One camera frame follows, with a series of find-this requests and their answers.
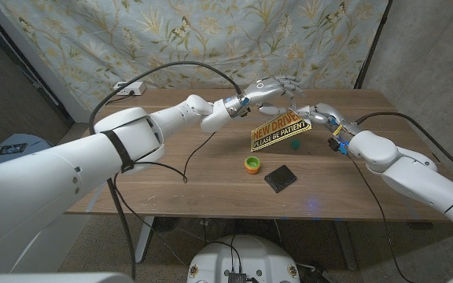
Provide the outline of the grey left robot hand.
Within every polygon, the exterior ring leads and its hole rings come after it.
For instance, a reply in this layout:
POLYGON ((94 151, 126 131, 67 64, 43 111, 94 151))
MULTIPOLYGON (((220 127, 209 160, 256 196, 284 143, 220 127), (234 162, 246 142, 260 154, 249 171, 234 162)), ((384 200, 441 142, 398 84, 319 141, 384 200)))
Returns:
POLYGON ((304 96, 300 81, 300 78, 290 75, 276 75, 257 80, 245 88, 242 104, 249 107, 256 106, 265 116, 279 116, 289 110, 295 110, 295 95, 304 96), (285 97, 289 107, 278 108, 270 103, 278 97, 285 97))

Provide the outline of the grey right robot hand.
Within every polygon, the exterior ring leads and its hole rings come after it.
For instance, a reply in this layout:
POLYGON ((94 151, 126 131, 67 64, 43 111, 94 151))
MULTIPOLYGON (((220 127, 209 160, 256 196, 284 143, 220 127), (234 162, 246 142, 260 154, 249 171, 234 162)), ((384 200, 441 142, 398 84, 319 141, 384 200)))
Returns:
POLYGON ((298 108, 296 114, 311 125, 323 125, 338 142, 346 145, 362 131, 356 123, 348 121, 334 107, 325 103, 298 108))

